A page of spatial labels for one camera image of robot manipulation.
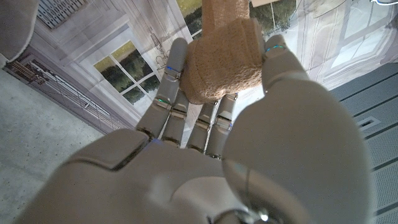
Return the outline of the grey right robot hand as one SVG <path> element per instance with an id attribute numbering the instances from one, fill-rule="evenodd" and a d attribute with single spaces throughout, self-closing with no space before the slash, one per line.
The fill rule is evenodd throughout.
<path id="1" fill-rule="evenodd" d="M 176 39 L 136 128 L 70 156 L 16 222 L 370 223 L 370 161 L 357 124 L 282 36 L 265 46 L 264 98 L 236 121 L 235 96 L 223 98 L 214 125 L 200 119 L 203 134 L 181 148 L 187 42 Z"/>

